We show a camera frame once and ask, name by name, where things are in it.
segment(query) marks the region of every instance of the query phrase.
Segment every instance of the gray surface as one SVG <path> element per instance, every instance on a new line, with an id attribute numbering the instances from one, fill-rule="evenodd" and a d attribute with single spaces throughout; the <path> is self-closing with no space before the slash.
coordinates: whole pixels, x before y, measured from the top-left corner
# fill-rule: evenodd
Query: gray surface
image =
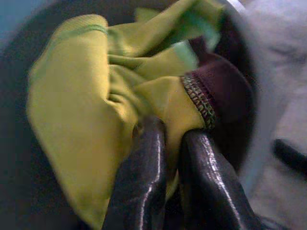
<path id="1" fill-rule="evenodd" d="M 277 93 L 275 137 L 307 152 L 307 1 L 253 0 L 247 5 L 271 66 Z M 254 210 L 294 230 L 307 229 L 307 180 L 271 157 L 251 200 Z"/>

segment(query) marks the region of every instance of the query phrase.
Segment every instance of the black object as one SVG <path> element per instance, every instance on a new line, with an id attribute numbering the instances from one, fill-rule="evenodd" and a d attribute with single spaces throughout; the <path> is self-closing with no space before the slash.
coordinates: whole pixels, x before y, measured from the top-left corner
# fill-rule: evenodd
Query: black object
<path id="1" fill-rule="evenodd" d="M 118 169 L 103 230 L 160 230 L 166 193 L 165 128 L 147 117 L 133 131 L 134 143 Z"/>
<path id="2" fill-rule="evenodd" d="M 283 163 L 307 176 L 307 156 L 296 150 L 293 143 L 286 139 L 276 139 L 273 151 Z"/>
<path id="3" fill-rule="evenodd" d="M 179 177 L 186 229 L 261 229 L 235 170 L 205 131 L 184 135 Z"/>

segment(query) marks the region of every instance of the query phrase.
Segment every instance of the yellow-green fabric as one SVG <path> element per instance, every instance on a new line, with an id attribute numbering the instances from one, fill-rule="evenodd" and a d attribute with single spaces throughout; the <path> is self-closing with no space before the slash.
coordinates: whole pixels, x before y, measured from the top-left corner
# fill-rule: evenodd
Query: yellow-green fabric
<path id="1" fill-rule="evenodd" d="M 70 205 L 94 229 L 103 224 L 117 168 L 144 115 L 165 122 L 167 197 L 176 187 L 181 137 L 204 127 L 180 81 L 197 57 L 184 41 L 162 50 L 160 44 L 187 11 L 218 31 L 222 10 L 210 0 L 180 0 L 136 23 L 108 27 L 102 16 L 72 18 L 31 68 L 28 119 Z"/>

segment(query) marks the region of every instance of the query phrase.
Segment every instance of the towel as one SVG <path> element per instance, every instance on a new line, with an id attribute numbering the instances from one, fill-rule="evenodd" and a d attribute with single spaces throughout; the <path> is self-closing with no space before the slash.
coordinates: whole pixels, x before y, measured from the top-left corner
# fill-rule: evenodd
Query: towel
<path id="1" fill-rule="evenodd" d="M 135 23 L 111 27 L 99 15 L 69 19 L 29 71 L 32 129 L 70 205 L 93 229 L 103 224 L 140 118 L 154 114 L 166 125 L 167 199 L 177 186 L 182 136 L 214 126 L 180 76 L 200 62 L 193 38 L 202 35 L 208 50 L 218 43 L 223 6 L 180 0 L 161 13 L 148 12 L 140 9 Z M 214 113 L 208 119 L 214 121 Z"/>

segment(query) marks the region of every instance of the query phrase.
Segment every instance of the laundry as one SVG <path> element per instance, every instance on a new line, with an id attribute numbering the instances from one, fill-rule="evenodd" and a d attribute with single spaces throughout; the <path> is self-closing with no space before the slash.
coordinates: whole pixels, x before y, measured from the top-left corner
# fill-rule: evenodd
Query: laundry
<path id="1" fill-rule="evenodd" d="M 137 9 L 135 23 L 111 27 L 102 16 L 78 16 L 57 28 L 32 66 L 28 119 L 70 205 L 92 228 L 103 224 L 142 117 L 166 126 L 168 199 L 184 133 L 248 113 L 248 83 L 210 53 L 223 16 L 211 0 L 180 0 L 161 13 Z"/>

